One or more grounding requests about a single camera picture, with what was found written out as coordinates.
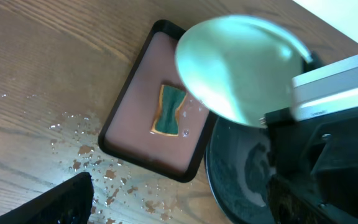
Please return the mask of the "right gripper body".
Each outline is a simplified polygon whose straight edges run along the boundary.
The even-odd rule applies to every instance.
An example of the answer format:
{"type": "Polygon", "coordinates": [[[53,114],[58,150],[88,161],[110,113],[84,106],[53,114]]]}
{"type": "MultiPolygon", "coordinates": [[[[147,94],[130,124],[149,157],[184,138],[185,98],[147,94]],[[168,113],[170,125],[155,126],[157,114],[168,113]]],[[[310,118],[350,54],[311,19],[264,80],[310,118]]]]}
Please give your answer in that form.
{"type": "Polygon", "coordinates": [[[275,175],[358,218],[358,107],[304,121],[285,108],[264,120],[275,175]]]}

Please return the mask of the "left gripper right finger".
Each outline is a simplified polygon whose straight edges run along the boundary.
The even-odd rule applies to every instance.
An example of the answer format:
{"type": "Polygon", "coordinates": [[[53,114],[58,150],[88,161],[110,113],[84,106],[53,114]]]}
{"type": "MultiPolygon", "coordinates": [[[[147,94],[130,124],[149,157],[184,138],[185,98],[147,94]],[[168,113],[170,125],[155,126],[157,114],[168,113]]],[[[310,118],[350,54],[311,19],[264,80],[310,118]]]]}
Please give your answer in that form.
{"type": "Polygon", "coordinates": [[[303,188],[275,175],[267,184],[268,206],[275,223],[346,224],[358,223],[358,218],[337,207],[324,203],[303,188]]]}

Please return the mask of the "black rectangular tray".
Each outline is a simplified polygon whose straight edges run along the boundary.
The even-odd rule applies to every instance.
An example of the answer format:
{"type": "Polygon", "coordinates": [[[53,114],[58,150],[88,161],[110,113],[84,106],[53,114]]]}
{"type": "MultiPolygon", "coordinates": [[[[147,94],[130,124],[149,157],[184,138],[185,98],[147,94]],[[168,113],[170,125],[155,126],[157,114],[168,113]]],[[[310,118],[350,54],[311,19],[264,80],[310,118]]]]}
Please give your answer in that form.
{"type": "Polygon", "coordinates": [[[185,90],[175,66],[184,33],[168,20],[154,23],[98,138],[106,154],[178,182],[196,175],[217,120],[188,93],[174,111],[178,132],[154,127],[162,113],[162,91],[185,90]]]}

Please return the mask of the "black round tray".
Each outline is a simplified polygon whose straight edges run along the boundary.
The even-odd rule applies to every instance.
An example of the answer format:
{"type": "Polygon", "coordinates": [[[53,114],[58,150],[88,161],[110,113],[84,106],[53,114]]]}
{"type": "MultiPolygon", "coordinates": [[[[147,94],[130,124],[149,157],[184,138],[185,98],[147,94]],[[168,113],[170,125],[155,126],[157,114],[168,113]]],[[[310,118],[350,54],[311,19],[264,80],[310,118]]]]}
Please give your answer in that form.
{"type": "Polygon", "coordinates": [[[213,196],[233,223],[273,223],[267,184],[275,168],[269,165],[267,131],[218,118],[204,155],[213,196]]]}

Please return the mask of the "light blue plate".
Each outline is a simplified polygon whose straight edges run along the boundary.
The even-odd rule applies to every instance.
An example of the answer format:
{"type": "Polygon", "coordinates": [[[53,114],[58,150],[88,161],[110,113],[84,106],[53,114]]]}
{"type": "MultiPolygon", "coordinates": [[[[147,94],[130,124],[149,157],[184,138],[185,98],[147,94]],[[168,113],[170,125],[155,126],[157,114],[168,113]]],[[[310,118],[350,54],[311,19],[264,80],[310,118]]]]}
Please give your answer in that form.
{"type": "Polygon", "coordinates": [[[291,106],[293,77],[313,62],[307,46],[265,19],[229,15],[201,22],[178,41],[175,64],[185,88],[237,124],[262,127],[265,114],[291,106]]]}

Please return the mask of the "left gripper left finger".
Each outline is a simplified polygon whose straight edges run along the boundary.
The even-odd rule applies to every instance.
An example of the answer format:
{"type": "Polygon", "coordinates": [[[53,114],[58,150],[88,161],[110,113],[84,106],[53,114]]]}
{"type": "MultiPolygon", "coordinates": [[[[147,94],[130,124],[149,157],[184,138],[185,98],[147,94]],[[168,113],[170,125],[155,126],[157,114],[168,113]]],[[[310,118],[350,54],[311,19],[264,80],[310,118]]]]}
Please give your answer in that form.
{"type": "Polygon", "coordinates": [[[88,222],[93,206],[91,175],[81,172],[31,201],[0,216],[0,224],[88,222]]]}

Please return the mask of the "green and yellow sponge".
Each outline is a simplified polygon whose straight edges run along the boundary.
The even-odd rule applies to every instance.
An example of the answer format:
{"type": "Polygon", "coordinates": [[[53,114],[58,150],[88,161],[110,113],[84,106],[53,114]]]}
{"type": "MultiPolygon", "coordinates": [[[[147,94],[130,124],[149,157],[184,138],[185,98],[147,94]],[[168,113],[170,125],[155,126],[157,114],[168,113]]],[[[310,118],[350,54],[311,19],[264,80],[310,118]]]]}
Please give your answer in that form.
{"type": "Polygon", "coordinates": [[[178,136],[178,114],[186,97],[185,90],[170,85],[161,85],[157,110],[150,131],[164,136],[178,136]]]}

